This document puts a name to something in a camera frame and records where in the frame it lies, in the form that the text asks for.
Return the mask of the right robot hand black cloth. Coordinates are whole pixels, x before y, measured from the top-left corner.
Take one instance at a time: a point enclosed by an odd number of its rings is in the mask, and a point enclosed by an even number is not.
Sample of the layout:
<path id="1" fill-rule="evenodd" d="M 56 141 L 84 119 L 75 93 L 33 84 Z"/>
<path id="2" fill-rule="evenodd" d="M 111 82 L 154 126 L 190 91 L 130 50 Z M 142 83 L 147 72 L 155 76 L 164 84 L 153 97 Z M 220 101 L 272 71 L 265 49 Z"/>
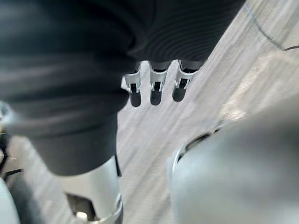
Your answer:
<path id="1" fill-rule="evenodd" d="M 3 0 L 2 124 L 27 137 L 63 185 L 74 215 L 120 224 L 117 114 L 141 104 L 140 63 L 179 60 L 175 101 L 243 0 Z"/>

